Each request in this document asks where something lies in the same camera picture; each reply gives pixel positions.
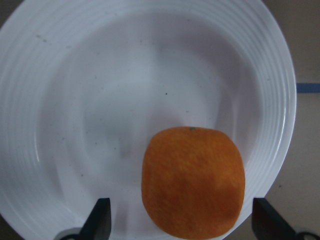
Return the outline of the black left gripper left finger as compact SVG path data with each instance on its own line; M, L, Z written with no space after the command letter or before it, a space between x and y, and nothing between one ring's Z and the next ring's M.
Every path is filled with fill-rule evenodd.
M65 234L58 240L108 240L111 230L110 198L99 198L79 232Z

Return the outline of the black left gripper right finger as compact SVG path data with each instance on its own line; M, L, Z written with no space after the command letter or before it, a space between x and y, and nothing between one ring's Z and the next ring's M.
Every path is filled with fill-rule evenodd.
M318 240L310 231L296 231L265 199L255 197L252 204L251 228L258 240Z

